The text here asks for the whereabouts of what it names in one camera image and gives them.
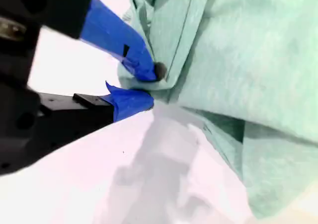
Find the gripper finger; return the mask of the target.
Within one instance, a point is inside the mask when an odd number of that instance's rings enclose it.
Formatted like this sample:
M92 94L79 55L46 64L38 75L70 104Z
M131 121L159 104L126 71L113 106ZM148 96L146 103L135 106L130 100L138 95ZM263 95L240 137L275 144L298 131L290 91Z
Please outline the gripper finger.
M109 53L136 79L163 79L166 68L152 59L142 36L100 0L21 1L40 25Z
M39 151L42 156L103 127L151 110L153 97L143 90L106 85L109 94L41 94Z

